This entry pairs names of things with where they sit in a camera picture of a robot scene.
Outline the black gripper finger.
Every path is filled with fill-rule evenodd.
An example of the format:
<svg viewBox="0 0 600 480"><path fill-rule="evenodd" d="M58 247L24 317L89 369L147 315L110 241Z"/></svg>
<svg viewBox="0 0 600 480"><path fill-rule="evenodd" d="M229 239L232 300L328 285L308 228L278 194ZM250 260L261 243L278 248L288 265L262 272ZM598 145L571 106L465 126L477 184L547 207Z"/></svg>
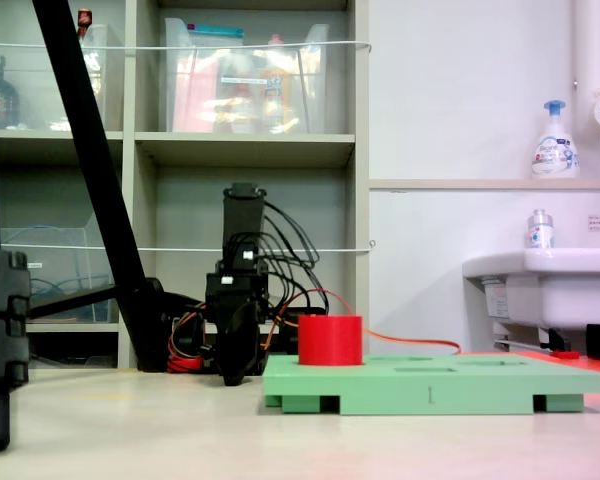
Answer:
<svg viewBox="0 0 600 480"><path fill-rule="evenodd" d="M260 328L248 327L244 331L244 336L240 342L240 368L239 374L242 378L246 376L258 375L260 364L263 358L260 346Z"/></svg>
<svg viewBox="0 0 600 480"><path fill-rule="evenodd" d="M216 337L216 363L225 386L241 383L239 357L235 357L236 335L229 329L219 330Z"/></svg>

